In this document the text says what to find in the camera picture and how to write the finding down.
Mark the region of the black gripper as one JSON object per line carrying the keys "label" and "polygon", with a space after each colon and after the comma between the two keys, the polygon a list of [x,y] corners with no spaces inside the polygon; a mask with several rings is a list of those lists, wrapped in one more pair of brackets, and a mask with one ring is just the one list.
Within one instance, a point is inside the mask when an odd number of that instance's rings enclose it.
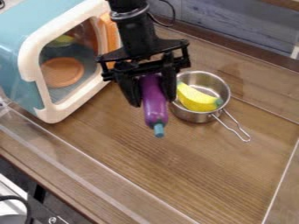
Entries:
{"label": "black gripper", "polygon": [[102,54],[96,62],[102,65],[104,81],[114,81],[134,107],[142,106],[142,94],[136,76],[162,72],[162,88],[166,99],[176,97],[176,72],[191,66],[187,39],[162,39],[155,34],[155,25],[147,10],[119,13],[112,11],[123,46]]}

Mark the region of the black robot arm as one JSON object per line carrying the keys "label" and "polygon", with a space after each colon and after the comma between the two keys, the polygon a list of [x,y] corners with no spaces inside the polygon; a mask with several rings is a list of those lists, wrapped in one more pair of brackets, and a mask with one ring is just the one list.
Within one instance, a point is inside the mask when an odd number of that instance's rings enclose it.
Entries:
{"label": "black robot arm", "polygon": [[159,84],[168,102],[176,97],[176,74],[191,66],[187,39],[163,39],[155,33],[158,20],[147,0],[107,0],[110,18],[116,23],[122,47],[96,57],[104,81],[115,81],[128,103],[142,105],[138,79],[159,73]]}

